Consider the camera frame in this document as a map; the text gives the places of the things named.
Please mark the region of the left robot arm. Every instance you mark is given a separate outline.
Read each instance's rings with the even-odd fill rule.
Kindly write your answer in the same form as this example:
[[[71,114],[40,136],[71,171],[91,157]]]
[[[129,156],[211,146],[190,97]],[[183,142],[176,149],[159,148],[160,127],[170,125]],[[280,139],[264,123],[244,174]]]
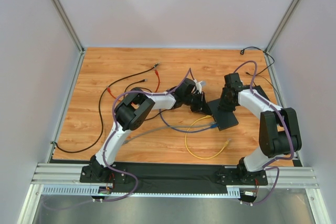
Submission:
[[[114,124],[102,148],[93,155],[89,165],[82,168],[82,182],[107,182],[112,176],[112,165],[117,153],[130,133],[138,129],[153,110],[172,110],[188,105],[192,112],[210,115],[202,87],[204,81],[185,78],[178,86],[162,93],[144,92],[134,88],[112,107]]]

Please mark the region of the black network switch box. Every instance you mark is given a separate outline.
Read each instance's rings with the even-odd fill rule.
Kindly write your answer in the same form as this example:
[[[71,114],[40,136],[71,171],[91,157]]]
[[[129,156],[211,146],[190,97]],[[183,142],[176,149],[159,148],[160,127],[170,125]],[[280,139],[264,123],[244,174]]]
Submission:
[[[220,99],[216,99],[213,101],[209,101],[207,103],[212,117],[217,124],[217,128],[219,131],[226,130],[228,128],[234,127],[238,125],[238,120],[235,117],[234,113],[231,111],[224,111],[218,108]]]

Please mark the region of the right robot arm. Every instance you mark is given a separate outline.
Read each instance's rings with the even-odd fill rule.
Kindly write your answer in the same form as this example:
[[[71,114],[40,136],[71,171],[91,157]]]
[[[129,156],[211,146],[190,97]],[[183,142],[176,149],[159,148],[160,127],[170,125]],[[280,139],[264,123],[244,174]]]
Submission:
[[[238,175],[258,174],[277,160],[292,159],[294,152],[302,147],[296,111],[278,106],[263,96],[259,89],[244,85],[238,73],[227,74],[224,80],[218,109],[233,113],[242,106],[259,119],[259,146],[239,160]]]

